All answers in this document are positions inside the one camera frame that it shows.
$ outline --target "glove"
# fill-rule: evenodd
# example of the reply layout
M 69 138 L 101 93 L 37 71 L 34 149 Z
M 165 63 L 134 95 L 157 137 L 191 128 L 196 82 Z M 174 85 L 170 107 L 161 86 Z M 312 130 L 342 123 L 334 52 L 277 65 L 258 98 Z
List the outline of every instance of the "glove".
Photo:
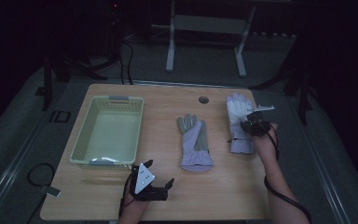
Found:
M 213 167 L 206 137 L 206 124 L 196 115 L 186 114 L 177 119 L 183 135 L 183 158 L 181 167 L 187 171 L 207 171 Z
M 242 94 L 234 92 L 227 97 L 227 112 L 231 133 L 231 140 L 228 141 L 231 143 L 230 152 L 255 153 L 252 137 L 241 127 L 241 122 L 246 121 L 246 116 L 253 112 L 252 102 Z

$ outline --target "gray glove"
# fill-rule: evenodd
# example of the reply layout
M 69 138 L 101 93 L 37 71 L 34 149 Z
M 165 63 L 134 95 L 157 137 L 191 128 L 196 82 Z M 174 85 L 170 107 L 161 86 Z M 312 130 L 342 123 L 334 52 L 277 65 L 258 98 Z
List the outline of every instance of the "gray glove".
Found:
M 181 167 L 187 171 L 207 171 L 213 167 L 206 137 L 206 124 L 196 115 L 186 114 L 177 119 L 183 135 L 183 158 Z

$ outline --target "plastic basket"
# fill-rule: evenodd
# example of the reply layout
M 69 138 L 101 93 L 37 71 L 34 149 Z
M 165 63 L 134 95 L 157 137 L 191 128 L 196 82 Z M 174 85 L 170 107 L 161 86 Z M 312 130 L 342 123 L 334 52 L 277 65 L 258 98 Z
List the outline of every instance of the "plastic basket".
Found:
M 144 99 L 94 96 L 70 161 L 81 168 L 128 169 L 136 159 Z

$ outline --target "white glove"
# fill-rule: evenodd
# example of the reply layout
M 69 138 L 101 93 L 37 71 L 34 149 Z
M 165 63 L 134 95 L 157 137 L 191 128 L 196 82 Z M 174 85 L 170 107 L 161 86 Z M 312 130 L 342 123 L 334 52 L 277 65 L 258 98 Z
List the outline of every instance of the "white glove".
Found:
M 228 141 L 231 143 L 230 152 L 255 153 L 252 137 L 241 128 L 241 121 L 246 121 L 246 116 L 253 112 L 252 101 L 234 92 L 227 97 L 227 112 L 231 133 L 231 140 Z
M 253 112 L 252 101 L 234 92 L 227 97 L 227 112 L 230 124 L 238 120 L 246 121 L 246 116 Z

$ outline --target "human hand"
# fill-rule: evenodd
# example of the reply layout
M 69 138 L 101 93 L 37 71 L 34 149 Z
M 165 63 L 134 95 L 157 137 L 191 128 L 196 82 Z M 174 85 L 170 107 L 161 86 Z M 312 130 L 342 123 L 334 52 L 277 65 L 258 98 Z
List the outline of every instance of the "human hand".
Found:
M 271 126 L 272 128 L 269 129 L 268 133 L 276 144 L 277 143 L 276 130 L 278 129 L 278 124 L 271 123 Z M 267 134 L 264 134 L 261 137 L 253 136 L 252 138 L 253 138 L 253 143 L 256 153 L 260 157 L 263 163 L 277 160 L 276 148 Z

